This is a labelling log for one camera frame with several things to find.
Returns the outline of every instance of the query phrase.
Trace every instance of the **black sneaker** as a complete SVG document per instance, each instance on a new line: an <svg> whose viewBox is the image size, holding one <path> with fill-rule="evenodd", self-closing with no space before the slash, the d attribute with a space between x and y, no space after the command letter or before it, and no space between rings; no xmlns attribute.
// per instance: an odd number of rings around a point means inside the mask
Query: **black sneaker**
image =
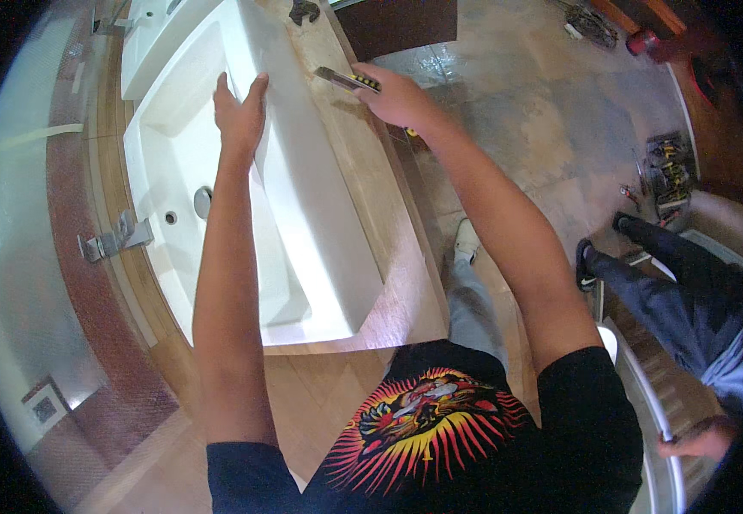
<svg viewBox="0 0 743 514"><path fill-rule="evenodd" d="M575 282L577 283L577 289L584 293L592 291L594 284L597 283L597 277L589 273L583 257L583 252L589 246L593 247L591 241L587 238L581 239L577 243L577 255L575 257Z"/></svg>
<svg viewBox="0 0 743 514"><path fill-rule="evenodd" d="M614 231L617 233L623 233L623 230L620 228L620 221L623 218L626 218L627 220L638 220L639 219L639 218L635 218L632 215L628 215L625 212L617 211L616 213L614 213L614 219L612 220L612 229L614 229Z"/></svg>

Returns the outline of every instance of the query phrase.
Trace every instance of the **hand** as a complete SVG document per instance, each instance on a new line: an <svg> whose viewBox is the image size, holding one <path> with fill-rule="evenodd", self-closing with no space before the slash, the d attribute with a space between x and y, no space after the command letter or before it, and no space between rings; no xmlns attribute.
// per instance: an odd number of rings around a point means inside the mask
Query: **hand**
<svg viewBox="0 0 743 514"><path fill-rule="evenodd" d="M354 95L384 122L412 128L419 134L427 123L444 116L412 79L370 64L357 63L352 67L358 75L380 83L380 93L358 88Z"/></svg>
<svg viewBox="0 0 743 514"><path fill-rule="evenodd" d="M218 77L214 91L214 122L220 129L224 151L253 155L263 136L265 123L264 97L269 87L269 75L260 73L249 89L243 104L232 94L226 83L226 73Z"/></svg>
<svg viewBox="0 0 743 514"><path fill-rule="evenodd" d="M664 441L659 436L657 453L664 459L672 456L706 456L722 460L737 437L737 424L728 416L711 416L697 422L694 426L675 437Z"/></svg>

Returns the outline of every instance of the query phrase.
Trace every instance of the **yellow knife handle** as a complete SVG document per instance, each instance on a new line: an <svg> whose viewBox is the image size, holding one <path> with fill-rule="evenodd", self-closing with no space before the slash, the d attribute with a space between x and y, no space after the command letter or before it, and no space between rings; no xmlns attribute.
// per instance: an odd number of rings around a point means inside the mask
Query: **yellow knife handle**
<svg viewBox="0 0 743 514"><path fill-rule="evenodd" d="M361 77L359 75L349 75L349 77L352 77L356 81L360 81L363 84L365 84L366 86L368 86L370 88L373 88L378 93L380 92L380 84L378 84L375 81L371 81L371 80L367 79L366 77ZM411 137L417 137L418 136L418 133L413 128L412 129L411 128L409 129L408 127L406 127L405 129L406 129L406 133L409 136L411 136Z"/></svg>

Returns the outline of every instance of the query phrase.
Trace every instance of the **wall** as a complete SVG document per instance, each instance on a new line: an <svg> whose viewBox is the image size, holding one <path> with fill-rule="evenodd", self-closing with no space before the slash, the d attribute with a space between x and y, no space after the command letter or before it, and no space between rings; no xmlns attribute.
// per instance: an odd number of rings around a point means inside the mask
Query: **wall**
<svg viewBox="0 0 743 514"><path fill-rule="evenodd" d="M67 47L74 24L41 19L0 89L0 409L23 452L42 437L22 403L35 384L51 375L73 409L107 382L69 302L48 211L45 136L58 67L78 51Z"/></svg>

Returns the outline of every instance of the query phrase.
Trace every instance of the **black t-shirt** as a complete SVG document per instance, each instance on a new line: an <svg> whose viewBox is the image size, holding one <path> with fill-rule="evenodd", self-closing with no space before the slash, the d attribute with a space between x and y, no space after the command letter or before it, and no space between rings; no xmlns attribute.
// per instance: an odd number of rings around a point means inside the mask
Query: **black t-shirt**
<svg viewBox="0 0 743 514"><path fill-rule="evenodd" d="M606 350L538 378L542 428L500 362L448 341L400 349L300 494L280 450L207 449L215 512L627 512L643 441Z"/></svg>

